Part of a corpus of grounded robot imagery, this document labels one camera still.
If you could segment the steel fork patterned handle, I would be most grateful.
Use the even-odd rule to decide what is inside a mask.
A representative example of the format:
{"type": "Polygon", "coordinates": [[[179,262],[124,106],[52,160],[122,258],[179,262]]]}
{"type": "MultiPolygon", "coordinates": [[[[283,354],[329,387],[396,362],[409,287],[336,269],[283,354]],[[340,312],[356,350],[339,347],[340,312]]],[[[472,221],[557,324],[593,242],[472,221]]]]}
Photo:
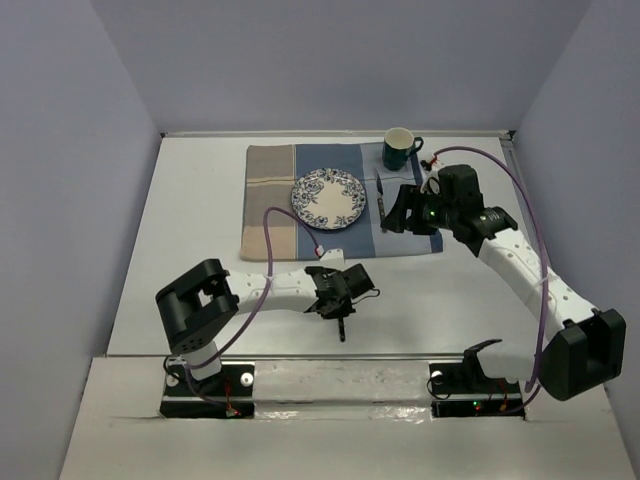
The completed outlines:
{"type": "Polygon", "coordinates": [[[346,329],[344,319],[338,319],[338,328],[339,328],[339,339],[340,342],[344,343],[346,341],[346,329]]]}

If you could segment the steel knife patterned handle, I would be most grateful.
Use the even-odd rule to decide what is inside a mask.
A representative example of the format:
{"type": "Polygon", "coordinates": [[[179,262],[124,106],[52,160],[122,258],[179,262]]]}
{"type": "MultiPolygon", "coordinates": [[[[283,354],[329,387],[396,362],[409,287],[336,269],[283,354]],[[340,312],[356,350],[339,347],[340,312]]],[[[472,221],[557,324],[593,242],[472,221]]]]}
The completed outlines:
{"type": "Polygon", "coordinates": [[[387,229],[383,225],[383,222],[386,218],[383,184],[382,184],[382,179],[380,177],[380,174],[378,170],[375,168],[374,168],[374,176],[375,176],[376,189],[377,189],[377,204],[378,204],[378,211],[379,211],[379,218],[380,218],[380,228],[383,233],[387,233],[387,229]]]}

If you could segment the teal mug white inside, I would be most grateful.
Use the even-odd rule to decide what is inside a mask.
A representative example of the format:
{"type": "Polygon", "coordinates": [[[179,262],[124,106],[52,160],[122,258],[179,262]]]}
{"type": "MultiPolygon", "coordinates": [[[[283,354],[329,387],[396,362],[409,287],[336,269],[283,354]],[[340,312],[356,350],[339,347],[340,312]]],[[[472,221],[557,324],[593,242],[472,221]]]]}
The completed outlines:
{"type": "Polygon", "coordinates": [[[423,145],[424,139],[415,136],[410,130],[403,127],[391,128],[383,139],[383,165],[390,171],[398,171],[423,145]]]}

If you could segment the blue floral ceramic plate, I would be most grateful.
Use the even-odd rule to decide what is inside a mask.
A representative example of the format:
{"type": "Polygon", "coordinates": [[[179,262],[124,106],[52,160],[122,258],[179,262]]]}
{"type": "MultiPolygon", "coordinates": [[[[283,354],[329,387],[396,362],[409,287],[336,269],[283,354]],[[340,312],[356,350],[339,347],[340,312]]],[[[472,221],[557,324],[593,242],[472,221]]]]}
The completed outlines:
{"type": "Polygon", "coordinates": [[[365,210],[367,197],[364,185],[351,173],[320,168],[295,181],[290,201],[306,225],[329,231],[354,224],[365,210]]]}

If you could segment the blue beige checked cloth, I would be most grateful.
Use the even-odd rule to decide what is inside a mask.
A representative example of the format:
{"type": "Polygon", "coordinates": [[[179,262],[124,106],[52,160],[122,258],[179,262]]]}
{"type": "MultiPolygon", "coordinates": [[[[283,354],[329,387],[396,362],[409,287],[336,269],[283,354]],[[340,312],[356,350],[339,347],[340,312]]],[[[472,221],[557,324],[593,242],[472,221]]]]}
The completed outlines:
{"type": "Polygon", "coordinates": [[[344,170],[356,177],[366,190],[364,212],[353,224],[337,230],[314,231],[314,238],[325,249],[340,248],[348,259],[441,253],[444,246],[439,233],[416,236],[410,232],[383,232],[380,228],[376,180],[382,182],[381,198],[386,210],[393,206],[401,185],[418,184],[423,180],[423,170],[416,156],[412,156],[401,170],[392,172],[383,166],[382,153],[380,143],[249,146],[246,150],[240,258],[245,261],[267,259],[263,233],[265,210],[275,206],[290,212],[295,181],[319,168],[344,170]]]}

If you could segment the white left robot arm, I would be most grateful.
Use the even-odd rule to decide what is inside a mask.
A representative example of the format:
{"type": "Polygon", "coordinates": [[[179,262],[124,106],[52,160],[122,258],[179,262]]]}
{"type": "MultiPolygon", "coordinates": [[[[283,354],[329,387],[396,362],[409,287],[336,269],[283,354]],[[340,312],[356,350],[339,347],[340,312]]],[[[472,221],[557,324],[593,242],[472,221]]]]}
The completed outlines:
{"type": "Polygon", "coordinates": [[[229,271],[218,259],[207,259],[162,288],[155,301],[170,352],[186,364],[187,383],[209,395],[220,386],[220,356],[228,349],[217,346],[215,337],[234,316],[292,311],[343,321],[370,292],[379,290],[361,264],[345,270],[307,266],[268,276],[229,271]]]}

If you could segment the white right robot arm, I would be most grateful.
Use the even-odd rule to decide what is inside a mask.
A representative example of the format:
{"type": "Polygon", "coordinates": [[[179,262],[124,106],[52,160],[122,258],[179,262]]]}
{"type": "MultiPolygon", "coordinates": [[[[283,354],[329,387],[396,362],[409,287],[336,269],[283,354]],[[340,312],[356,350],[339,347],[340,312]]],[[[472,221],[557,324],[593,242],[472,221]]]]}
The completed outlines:
{"type": "Polygon", "coordinates": [[[538,384],[566,401],[620,375],[624,318],[581,297],[540,258],[503,208],[486,206],[471,166],[436,168],[420,185],[401,185],[382,226],[415,235],[450,231],[537,318],[531,353],[506,350],[497,339],[465,351],[460,379],[468,390],[482,392],[505,378],[538,384]]]}

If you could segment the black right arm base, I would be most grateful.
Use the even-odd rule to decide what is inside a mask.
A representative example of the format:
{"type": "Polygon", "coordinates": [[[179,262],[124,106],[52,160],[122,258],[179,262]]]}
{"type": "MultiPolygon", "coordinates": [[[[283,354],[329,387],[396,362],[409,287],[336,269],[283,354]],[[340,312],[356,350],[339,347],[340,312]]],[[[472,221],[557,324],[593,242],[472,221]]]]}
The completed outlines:
{"type": "Polygon", "coordinates": [[[474,380],[461,362],[430,364],[426,387],[435,419],[525,418],[524,397],[517,383],[502,378],[474,380]]]}

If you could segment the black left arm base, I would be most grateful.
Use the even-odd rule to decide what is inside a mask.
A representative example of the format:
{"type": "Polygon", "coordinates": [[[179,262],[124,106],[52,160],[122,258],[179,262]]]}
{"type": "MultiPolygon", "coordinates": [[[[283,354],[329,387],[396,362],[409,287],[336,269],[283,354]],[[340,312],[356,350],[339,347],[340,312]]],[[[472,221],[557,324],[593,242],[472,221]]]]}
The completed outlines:
{"type": "Polygon", "coordinates": [[[191,389],[183,362],[167,357],[163,364],[164,390],[159,414],[167,419],[235,420],[254,415],[253,363],[223,362],[219,374],[198,381],[191,389]]]}

